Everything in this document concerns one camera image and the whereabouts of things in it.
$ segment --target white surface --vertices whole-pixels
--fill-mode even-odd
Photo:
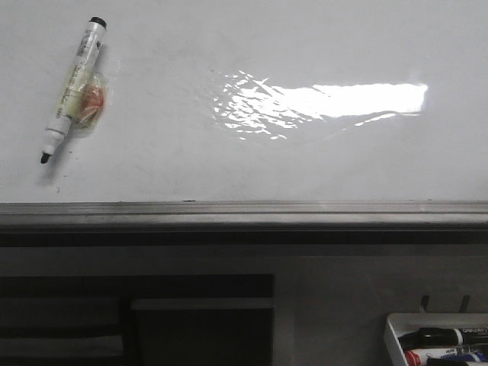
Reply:
[[[422,327],[476,328],[488,324],[488,314],[392,313],[388,316],[384,341],[394,366],[408,366],[398,337]]]
[[[0,202],[485,200],[487,12],[485,0],[0,0]],[[108,23],[108,105],[41,165],[91,16]]]

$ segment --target whiteboard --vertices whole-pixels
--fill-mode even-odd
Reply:
[[[485,0],[0,0],[0,202],[488,197]],[[86,22],[108,102],[46,165]]]

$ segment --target whiteboard marker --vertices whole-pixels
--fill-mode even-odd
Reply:
[[[103,19],[93,17],[83,35],[75,60],[63,85],[56,115],[48,123],[44,134],[43,155],[40,162],[45,164],[56,148],[66,138],[71,123],[79,111],[83,91],[92,77],[95,61],[101,47],[101,40],[107,30]]]

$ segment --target metal ledge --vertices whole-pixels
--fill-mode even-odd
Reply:
[[[488,230],[488,202],[1,204],[2,232]]]

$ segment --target white plastic tray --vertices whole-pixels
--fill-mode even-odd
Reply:
[[[488,314],[464,313],[392,313],[387,318],[384,342],[394,366],[408,366],[398,337],[414,332],[423,326],[440,328],[470,328],[488,324]]]

